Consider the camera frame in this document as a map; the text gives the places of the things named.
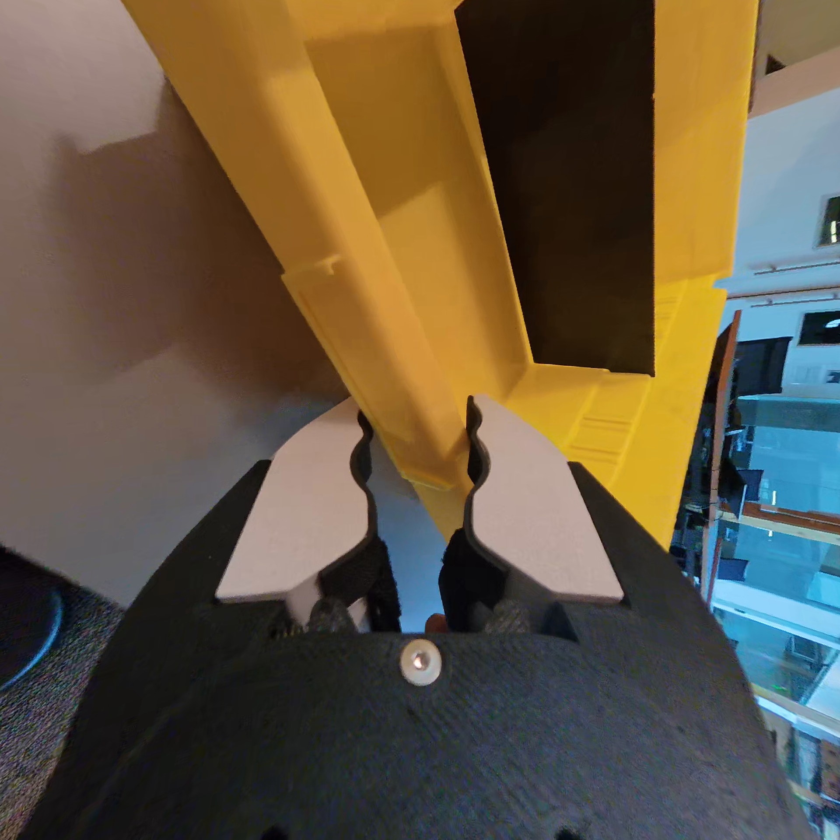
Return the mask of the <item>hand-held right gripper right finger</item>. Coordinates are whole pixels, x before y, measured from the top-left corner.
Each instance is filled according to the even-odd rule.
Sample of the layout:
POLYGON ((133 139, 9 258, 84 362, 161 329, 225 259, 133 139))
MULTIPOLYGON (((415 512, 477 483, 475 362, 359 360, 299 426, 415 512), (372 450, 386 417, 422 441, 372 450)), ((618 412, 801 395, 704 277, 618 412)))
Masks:
POLYGON ((565 604, 617 606, 624 591, 569 460, 488 395, 467 401, 463 520, 439 590, 449 631, 569 631, 565 604))

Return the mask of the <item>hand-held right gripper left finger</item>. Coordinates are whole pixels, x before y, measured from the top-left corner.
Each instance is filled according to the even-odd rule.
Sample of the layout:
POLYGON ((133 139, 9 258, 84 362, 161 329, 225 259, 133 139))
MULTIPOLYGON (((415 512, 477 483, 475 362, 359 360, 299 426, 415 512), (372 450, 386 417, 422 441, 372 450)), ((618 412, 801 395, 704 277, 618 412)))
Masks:
POLYGON ((373 428, 348 398, 270 462, 215 598, 280 602, 292 624, 399 631, 401 606, 369 488, 373 428))

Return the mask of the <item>yellow plastic bin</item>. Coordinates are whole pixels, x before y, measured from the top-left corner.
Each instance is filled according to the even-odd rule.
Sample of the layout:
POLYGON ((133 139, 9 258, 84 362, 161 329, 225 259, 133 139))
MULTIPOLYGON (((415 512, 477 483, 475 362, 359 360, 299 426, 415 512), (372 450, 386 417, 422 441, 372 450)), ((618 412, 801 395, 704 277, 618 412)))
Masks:
POLYGON ((460 3, 124 6, 445 537, 486 394, 666 547, 732 272, 759 3, 654 2, 654 375, 533 360, 460 3))

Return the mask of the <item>dark round disc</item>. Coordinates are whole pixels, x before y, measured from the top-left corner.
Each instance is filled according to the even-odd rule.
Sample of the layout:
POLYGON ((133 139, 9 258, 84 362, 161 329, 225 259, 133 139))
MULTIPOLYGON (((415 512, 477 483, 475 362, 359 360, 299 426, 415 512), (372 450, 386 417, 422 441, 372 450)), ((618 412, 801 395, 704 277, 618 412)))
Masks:
POLYGON ((48 654, 64 618, 62 580, 1 547, 1 691, 48 654))

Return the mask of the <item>black flat sheet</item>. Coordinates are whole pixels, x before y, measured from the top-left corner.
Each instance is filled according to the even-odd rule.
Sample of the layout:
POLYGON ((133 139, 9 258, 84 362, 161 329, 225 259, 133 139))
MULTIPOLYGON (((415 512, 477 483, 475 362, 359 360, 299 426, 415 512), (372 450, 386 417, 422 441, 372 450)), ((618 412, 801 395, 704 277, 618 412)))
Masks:
POLYGON ((655 374, 655 3, 455 10, 533 360, 655 374))

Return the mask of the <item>phone icon wall sign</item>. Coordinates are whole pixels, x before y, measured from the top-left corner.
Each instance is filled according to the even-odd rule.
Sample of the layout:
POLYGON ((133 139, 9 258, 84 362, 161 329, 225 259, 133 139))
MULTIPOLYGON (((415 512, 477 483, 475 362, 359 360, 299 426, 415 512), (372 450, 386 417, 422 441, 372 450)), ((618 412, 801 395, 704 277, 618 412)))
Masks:
POLYGON ((810 311, 803 315, 797 344, 801 347, 839 345, 839 311, 810 311))

